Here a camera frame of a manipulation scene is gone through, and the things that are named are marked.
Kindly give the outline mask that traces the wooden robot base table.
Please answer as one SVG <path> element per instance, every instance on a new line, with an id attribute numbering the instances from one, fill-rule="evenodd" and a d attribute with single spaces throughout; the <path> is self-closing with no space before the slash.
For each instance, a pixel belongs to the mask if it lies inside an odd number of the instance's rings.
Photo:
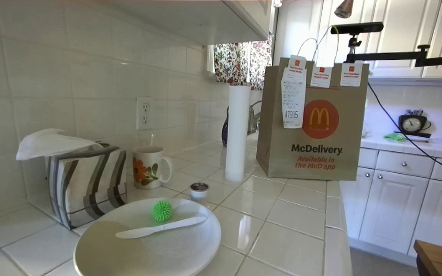
<path id="1" fill-rule="evenodd" d="M 418 276 L 442 276 L 442 245 L 415 239 L 412 249 Z"/>

